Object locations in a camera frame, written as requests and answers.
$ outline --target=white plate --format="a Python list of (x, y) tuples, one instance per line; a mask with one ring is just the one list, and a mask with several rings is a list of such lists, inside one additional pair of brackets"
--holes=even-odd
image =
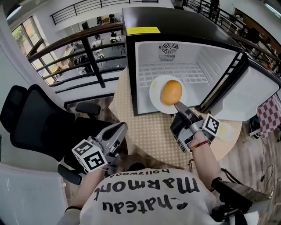
[(184, 84), (176, 77), (171, 76), (171, 75), (161, 75), (158, 76), (150, 85), (149, 88), (149, 97), (156, 109), (158, 109), (162, 113), (166, 114), (175, 114), (177, 113), (177, 109), (174, 105), (166, 105), (161, 102), (161, 92), (165, 84), (169, 80), (176, 80), (181, 84), (182, 87), (182, 95), (180, 102), (186, 104), (187, 102), (187, 93), (186, 89), (184, 87)]

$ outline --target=red checkered towel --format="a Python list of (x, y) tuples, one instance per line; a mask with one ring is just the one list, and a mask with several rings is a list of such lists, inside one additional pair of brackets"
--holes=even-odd
[(262, 129), (259, 134), (266, 138), (281, 124), (281, 101), (277, 94), (258, 107), (257, 116)]

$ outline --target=window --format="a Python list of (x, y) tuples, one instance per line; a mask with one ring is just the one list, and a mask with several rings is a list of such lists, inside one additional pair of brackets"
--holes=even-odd
[[(32, 48), (39, 42), (42, 41), (42, 37), (36, 27), (36, 24), (32, 17), (25, 20), (20, 26), (18, 26), (15, 30), (12, 31), (13, 37), (16, 39), (23, 55), (28, 56)], [(39, 46), (37, 51), (42, 50), (45, 48), (46, 45), (44, 42)], [(33, 65), (34, 69), (40, 69), (41, 67), (51, 63), (54, 61), (53, 56), (48, 53), (43, 57), (35, 60), (31, 64)], [(46, 77), (52, 73), (54, 73), (58, 68), (57, 64), (53, 64), (48, 66), (42, 70), (39, 70), (38, 73), (41, 77)], [(56, 77), (50, 77), (45, 79), (47, 84), (53, 84), (56, 81)]]

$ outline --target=hand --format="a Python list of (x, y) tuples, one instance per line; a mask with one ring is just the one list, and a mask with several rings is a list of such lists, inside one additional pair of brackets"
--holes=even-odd
[(204, 135), (203, 131), (197, 131), (194, 134), (194, 139), (191, 143), (189, 143), (187, 146), (191, 149), (192, 147), (194, 147), (195, 145), (204, 142), (208, 140), (208, 138)]

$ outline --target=railing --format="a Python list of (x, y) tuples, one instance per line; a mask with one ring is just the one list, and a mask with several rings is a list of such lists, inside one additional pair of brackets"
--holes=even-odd
[(221, 29), (226, 31), (242, 49), (250, 54), (253, 59), (261, 63), (267, 68), (274, 71), (276, 67), (280, 67), (280, 59), (266, 44), (263, 44), (264, 49), (259, 45), (247, 40), (250, 29), (245, 23), (237, 17), (227, 13), (219, 7), (213, 7), (209, 2), (204, 0), (184, 0), (183, 6), (193, 9), (195, 12), (202, 14)]
[(104, 8), (106, 6), (116, 5), (116, 4), (123, 4), (123, 3), (134, 3), (134, 2), (142, 2), (142, 3), (158, 3), (158, 0), (84, 0), (78, 3), (72, 4), (67, 6), (60, 11), (53, 13), (50, 17), (52, 17), (55, 25), (58, 23), (71, 18), (73, 16), (78, 16), (81, 13), (98, 9)]
[(55, 82), (53, 84), (50, 84), (49, 86), (55, 87), (55, 86), (61, 85), (63, 83), (67, 83), (69, 81), (77, 80), (77, 79), (80, 79), (80, 78), (89, 77), (89, 76), (96, 76), (97, 81), (93, 81), (93, 82), (85, 83), (85, 84), (80, 84), (80, 85), (76, 85), (76, 86), (73, 86), (73, 87), (68, 87), (66, 89), (56, 91), (56, 93), (60, 93), (60, 92), (63, 92), (63, 91), (68, 91), (68, 90), (71, 90), (71, 89), (84, 87), (84, 86), (92, 85), (92, 84), (96, 84), (96, 83), (99, 83), (101, 85), (101, 87), (104, 88), (105, 82), (117, 80), (118, 77), (103, 79), (102, 74), (123, 70), (125, 67), (120, 66), (120, 67), (100, 70), (97, 63), (107, 62), (107, 61), (121, 59), (121, 58), (126, 58), (126, 55), (123, 54), (123, 55), (119, 55), (119, 56), (111, 56), (111, 57), (107, 57), (107, 58), (95, 59), (94, 55), (93, 55), (93, 51), (96, 51), (96, 50), (99, 50), (99, 49), (110, 48), (110, 47), (112, 48), (112, 47), (115, 47), (115, 46), (121, 46), (121, 45), (124, 45), (124, 42), (122, 42), (122, 41), (121, 42), (114, 42), (114, 43), (110, 43), (110, 44), (100, 45), (100, 46), (97, 46), (97, 47), (91, 47), (90, 43), (89, 43), (89, 40), (88, 40), (88, 37), (100, 35), (100, 34), (103, 34), (103, 33), (119, 31), (119, 30), (121, 30), (121, 31), (123, 30), (123, 24), (120, 23), (120, 22), (119, 23), (111, 23), (111, 24), (101, 25), (101, 26), (93, 27), (93, 28), (90, 28), (90, 29), (72, 34), (72, 35), (70, 35), (66, 38), (63, 38), (63, 39), (53, 43), (53, 44), (50, 44), (49, 46), (42, 49), (41, 51), (36, 52), (33, 55), (30, 55), (28, 57), (28, 61), (30, 63), (32, 63), (33, 61), (41, 58), (42, 56), (44, 56), (44, 55), (46, 55), (46, 54), (48, 54), (48, 53), (50, 53), (50, 52), (52, 52), (56, 49), (59, 49), (63, 46), (66, 46), (68, 44), (71, 44), (71, 43), (74, 43), (74, 42), (77, 42), (77, 41), (82, 41), (82, 45), (84, 47), (84, 50), (74, 52), (74, 53), (72, 53), (68, 56), (65, 56), (65, 57), (62, 57), (58, 60), (55, 60), (55, 61), (53, 61), (53, 62), (51, 62), (47, 65), (42, 66), (41, 68), (37, 69), (36, 71), (38, 72), (42, 69), (47, 68), (48, 66), (56, 64), (56, 63), (61, 62), (63, 60), (70, 59), (70, 58), (73, 58), (73, 57), (78, 56), (78, 55), (86, 54), (88, 59), (89, 59), (88, 62), (81, 63), (81, 64), (78, 64), (78, 65), (75, 65), (75, 66), (57, 71), (55, 73), (52, 73), (52, 74), (50, 74), (48, 76), (45, 76), (45, 77), (42, 77), (42, 78), (45, 80), (45, 79), (48, 79), (50, 77), (56, 77), (57, 75), (62, 74), (64, 72), (67, 72), (67, 71), (70, 71), (70, 70), (73, 70), (73, 69), (77, 69), (79, 67), (88, 66), (88, 67), (92, 68), (93, 72), (82, 74), (82, 75), (77, 75), (75, 77), (70, 77), (70, 78), (67, 78), (65, 80), (58, 81), (58, 82)]

